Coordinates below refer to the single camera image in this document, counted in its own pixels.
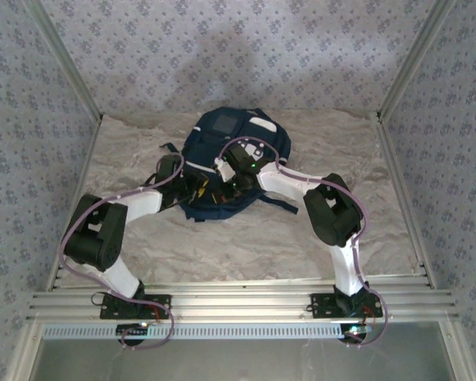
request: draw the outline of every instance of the white patch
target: white patch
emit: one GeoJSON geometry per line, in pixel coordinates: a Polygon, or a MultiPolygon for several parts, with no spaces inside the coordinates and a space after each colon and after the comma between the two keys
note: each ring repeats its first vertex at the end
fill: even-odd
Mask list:
{"type": "Polygon", "coordinates": [[[265,121],[260,117],[251,117],[250,122],[254,123],[255,125],[260,125],[264,129],[267,129],[268,131],[271,131],[273,133],[277,132],[277,126],[275,124],[271,123],[270,121],[265,121]]]}
{"type": "Polygon", "coordinates": [[[263,156],[263,150],[258,149],[255,145],[251,143],[248,143],[244,148],[245,151],[256,160],[259,160],[263,156]]]}
{"type": "Polygon", "coordinates": [[[212,168],[203,167],[202,165],[194,164],[194,163],[191,163],[190,161],[185,161],[185,164],[190,165],[192,168],[201,169],[202,171],[215,173],[215,171],[212,168]]]}

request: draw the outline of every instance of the wire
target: wire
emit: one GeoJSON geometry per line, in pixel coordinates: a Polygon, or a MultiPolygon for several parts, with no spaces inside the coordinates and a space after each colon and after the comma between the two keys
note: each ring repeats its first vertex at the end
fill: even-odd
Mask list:
{"type": "Polygon", "coordinates": [[[153,308],[155,310],[155,317],[157,318],[157,322],[160,321],[159,310],[155,306],[147,306],[149,308],[153,308]]]}
{"type": "MultiPolygon", "coordinates": [[[[374,311],[371,310],[370,308],[368,308],[367,306],[363,306],[363,310],[365,311],[365,313],[368,315],[370,315],[374,321],[372,322],[372,329],[374,329],[375,327],[375,314],[374,314],[374,311]]],[[[367,315],[365,315],[365,318],[363,319],[363,324],[365,324],[367,322],[367,315]]]]}
{"type": "Polygon", "coordinates": [[[60,264],[63,267],[65,267],[65,269],[67,271],[69,271],[73,275],[79,276],[80,278],[88,279],[88,280],[98,284],[99,286],[104,287],[105,289],[107,289],[107,293],[114,296],[115,298],[119,298],[119,299],[124,300],[126,302],[142,304],[142,305],[146,305],[146,306],[154,306],[154,307],[157,307],[157,308],[160,308],[160,309],[166,311],[167,315],[169,316],[169,318],[171,320],[171,327],[170,327],[169,332],[166,335],[166,337],[164,337],[160,341],[155,342],[154,344],[141,345],[140,347],[131,347],[129,345],[126,345],[124,343],[124,341],[122,341],[122,344],[124,345],[124,348],[128,348],[128,349],[131,349],[133,351],[158,348],[161,345],[166,344],[170,340],[171,336],[173,335],[173,332],[175,331],[175,317],[173,316],[173,313],[169,310],[169,308],[165,307],[164,304],[157,303],[157,302],[150,302],[150,301],[146,301],[146,300],[128,298],[125,295],[119,294],[116,291],[111,290],[109,288],[109,285],[105,284],[100,279],[98,279],[98,278],[96,278],[92,275],[84,274],[80,271],[75,270],[71,266],[69,266],[68,263],[67,263],[67,260],[65,258],[65,255],[63,253],[64,253],[65,248],[67,246],[67,242],[71,238],[72,234],[74,234],[77,227],[80,224],[82,224],[85,221],[85,219],[91,213],[93,213],[99,206],[101,206],[101,205],[103,205],[107,202],[112,202],[112,201],[120,200],[122,198],[131,197],[133,195],[140,194],[140,193],[143,193],[145,191],[151,191],[151,190],[153,190],[157,187],[161,187],[162,185],[164,185],[166,183],[169,183],[172,179],[176,178],[176,176],[178,176],[181,173],[182,169],[183,169],[183,164],[185,163],[185,159],[183,158],[183,156],[181,154],[179,154],[177,152],[172,152],[171,155],[179,156],[181,158],[181,161],[180,161],[180,164],[179,164],[178,168],[176,168],[176,171],[171,176],[169,176],[167,179],[165,179],[163,181],[152,184],[148,187],[139,187],[139,188],[136,188],[135,190],[128,190],[128,191],[124,192],[123,194],[117,194],[117,195],[114,195],[114,196],[105,197],[105,198],[101,199],[100,201],[96,202],[95,204],[93,204],[90,208],[85,210],[83,212],[83,214],[81,214],[81,216],[79,216],[79,218],[75,221],[75,223],[67,230],[67,232],[65,233],[65,236],[62,239],[62,242],[60,243],[60,246],[59,246],[58,252],[57,252],[58,260],[59,260],[60,264]]]}
{"type": "Polygon", "coordinates": [[[92,296],[90,296],[90,302],[91,302],[94,306],[100,307],[100,306],[102,306],[102,303],[101,303],[101,304],[97,304],[96,302],[94,302],[94,296],[97,295],[97,294],[106,295],[106,292],[97,291],[97,292],[94,292],[94,293],[92,294],[92,296]]]}
{"type": "Polygon", "coordinates": [[[371,294],[378,297],[379,301],[382,304],[382,308],[384,309],[384,325],[382,326],[381,331],[378,333],[378,335],[376,337],[374,337],[372,340],[367,341],[365,343],[363,343],[363,341],[361,341],[361,339],[360,339],[359,345],[362,345],[362,346],[363,345],[369,345],[369,344],[372,344],[375,341],[379,340],[382,337],[382,335],[384,334],[384,332],[386,331],[386,326],[388,324],[388,306],[386,305],[386,302],[385,302],[384,298],[382,297],[382,295],[379,294],[376,290],[368,287],[368,285],[365,283],[365,279],[363,279],[363,273],[362,273],[361,267],[359,266],[359,248],[358,248],[359,238],[367,231],[368,225],[369,225],[369,222],[370,222],[369,221],[370,220],[369,214],[367,212],[367,208],[365,207],[365,205],[363,205],[363,203],[359,200],[359,198],[354,196],[349,190],[347,190],[344,187],[341,187],[338,184],[335,184],[335,183],[332,183],[330,181],[323,180],[323,179],[308,178],[308,177],[304,177],[304,176],[299,176],[299,175],[292,174],[288,171],[285,171],[283,169],[284,167],[280,164],[280,155],[278,154],[278,151],[271,144],[269,144],[266,141],[264,141],[262,139],[259,139],[257,137],[236,137],[234,139],[231,139],[222,148],[221,153],[219,153],[218,159],[222,159],[222,155],[224,155],[224,152],[232,144],[235,144],[238,141],[242,141],[242,140],[253,140],[253,141],[257,141],[259,143],[263,143],[264,145],[266,145],[275,154],[275,166],[277,167],[279,173],[282,173],[283,175],[285,175],[287,177],[290,177],[291,179],[295,179],[295,180],[299,180],[299,181],[305,181],[305,182],[308,182],[308,183],[319,183],[319,184],[323,184],[327,187],[337,189],[338,191],[340,191],[340,192],[344,193],[346,196],[348,196],[356,204],[356,206],[361,210],[362,215],[363,215],[363,227],[361,228],[361,230],[358,233],[356,233],[351,238],[353,262],[354,262],[354,266],[355,266],[356,276],[358,277],[359,282],[362,284],[362,287],[366,291],[368,291],[371,294]]]}
{"type": "Polygon", "coordinates": [[[359,337],[358,335],[354,334],[354,333],[350,333],[350,332],[346,332],[344,334],[344,336],[347,336],[347,337],[350,337],[352,339],[355,339],[356,341],[358,341],[358,345],[361,345],[362,344],[362,341],[363,339],[361,337],[359,337]]]}

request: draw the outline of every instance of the blue floral wallpaper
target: blue floral wallpaper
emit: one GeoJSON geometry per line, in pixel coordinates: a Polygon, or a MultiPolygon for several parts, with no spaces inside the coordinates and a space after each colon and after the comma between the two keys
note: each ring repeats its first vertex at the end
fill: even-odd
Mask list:
{"type": "Polygon", "coordinates": [[[94,127],[22,3],[0,0],[0,379],[94,127]]]}
{"type": "Polygon", "coordinates": [[[476,356],[476,0],[458,0],[392,112],[432,266],[451,287],[476,356]]]}
{"type": "Polygon", "coordinates": [[[43,0],[104,114],[376,110],[433,1],[43,0]]]}

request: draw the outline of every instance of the aluminum frame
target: aluminum frame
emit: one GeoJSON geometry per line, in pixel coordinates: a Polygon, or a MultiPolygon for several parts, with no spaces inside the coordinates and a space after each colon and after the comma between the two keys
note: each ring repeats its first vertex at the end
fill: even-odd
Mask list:
{"type": "MultiPolygon", "coordinates": [[[[449,290],[436,288],[428,256],[414,216],[413,206],[401,176],[388,131],[375,113],[370,113],[371,128],[377,130],[385,161],[393,180],[401,211],[411,236],[421,273],[415,275],[368,276],[372,287],[384,295],[390,310],[390,324],[402,322],[436,321],[444,337],[448,358],[458,381],[476,380],[476,367],[463,335],[462,325],[449,290]]],[[[98,128],[86,155],[83,174],[79,180],[73,208],[83,190],[84,178],[94,150],[98,128]]],[[[34,371],[36,354],[42,345],[42,336],[52,324],[85,327],[109,326],[117,321],[102,321],[99,307],[90,303],[90,296],[98,288],[59,288],[56,258],[46,286],[47,292],[33,295],[25,327],[6,379],[28,379],[34,371]]],[[[166,283],[147,287],[147,293],[173,295],[172,311],[178,323],[184,326],[210,324],[216,327],[229,324],[318,324],[357,322],[353,319],[317,319],[306,311],[309,295],[332,292],[334,281],[320,279],[281,279],[210,283],[166,283]]],[[[120,323],[138,322],[134,320],[120,323]]]]}
{"type": "Polygon", "coordinates": [[[395,107],[400,102],[405,89],[416,74],[421,61],[432,46],[432,42],[437,37],[455,3],[456,0],[436,0],[434,2],[428,16],[425,18],[425,23],[416,35],[409,52],[405,55],[405,61],[398,68],[395,80],[379,107],[381,122],[386,123],[388,121],[395,107]]]}
{"type": "MultiPolygon", "coordinates": [[[[44,325],[45,340],[116,340],[117,324],[67,324],[44,325]]],[[[125,339],[161,340],[169,333],[167,324],[154,324],[143,332],[127,335],[125,339]]],[[[277,339],[341,339],[340,325],[332,323],[177,323],[171,340],[277,340],[277,339]]]]}
{"type": "Polygon", "coordinates": [[[63,44],[62,38],[58,34],[48,12],[46,12],[40,0],[23,0],[23,3],[30,13],[30,17],[36,23],[40,34],[51,49],[52,54],[56,57],[60,69],[62,69],[67,81],[77,94],[83,107],[95,121],[99,121],[101,119],[101,113],[98,110],[97,104],[83,80],[81,73],[79,73],[74,60],[63,44]]]}

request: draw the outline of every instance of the glass panel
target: glass panel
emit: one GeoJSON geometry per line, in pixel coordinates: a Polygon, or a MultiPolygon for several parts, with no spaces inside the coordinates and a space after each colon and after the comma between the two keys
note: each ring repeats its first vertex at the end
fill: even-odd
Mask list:
{"type": "Polygon", "coordinates": [[[131,352],[117,341],[44,341],[32,380],[183,381],[455,379],[436,323],[391,324],[370,347],[339,341],[182,341],[131,352]]]}

